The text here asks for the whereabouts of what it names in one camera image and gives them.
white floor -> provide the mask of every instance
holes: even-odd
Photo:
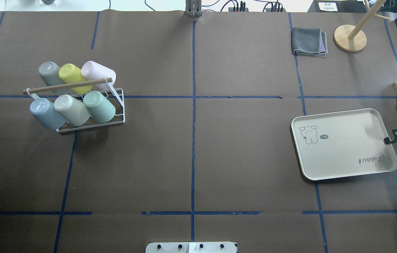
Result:
[[[202,5],[211,5],[217,0],[202,0]],[[203,9],[211,9],[220,11],[227,0],[219,0],[212,7],[203,7]],[[245,0],[246,8],[249,11],[260,12],[266,3]],[[313,0],[280,0],[283,7],[288,12],[306,12],[311,6]],[[185,0],[147,0],[156,11],[184,10]],[[101,11],[108,9],[109,0],[55,0],[51,5],[45,5],[41,0],[0,0],[0,11]],[[232,7],[232,3],[228,3],[226,7]],[[120,11],[151,11],[144,3],[144,0],[111,0],[111,9]]]

bear drawing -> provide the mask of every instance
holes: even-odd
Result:
[[[301,136],[305,139],[306,144],[317,143],[319,138],[317,137],[317,126],[305,126],[300,128]]]

round wooden base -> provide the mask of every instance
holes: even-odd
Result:
[[[362,30],[356,34],[353,40],[348,39],[348,35],[353,31],[355,26],[343,25],[334,31],[334,42],[343,50],[349,52],[358,52],[367,44],[367,37]]]

gray towel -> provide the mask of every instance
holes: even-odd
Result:
[[[320,28],[293,27],[291,34],[292,52],[304,56],[326,57],[327,34]]]

white label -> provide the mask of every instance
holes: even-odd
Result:
[[[338,11],[336,3],[321,3],[319,2],[319,9],[323,11]]]

